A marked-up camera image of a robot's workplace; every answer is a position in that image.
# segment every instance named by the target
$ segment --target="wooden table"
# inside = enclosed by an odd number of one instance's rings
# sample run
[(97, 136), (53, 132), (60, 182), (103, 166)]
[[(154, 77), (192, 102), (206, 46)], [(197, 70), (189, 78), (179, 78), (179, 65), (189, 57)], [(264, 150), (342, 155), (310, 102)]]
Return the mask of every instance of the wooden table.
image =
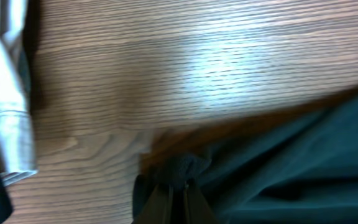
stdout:
[(10, 224), (130, 223), (148, 164), (358, 86), (358, 1), (43, 0), (40, 17), (40, 172), (9, 187)]

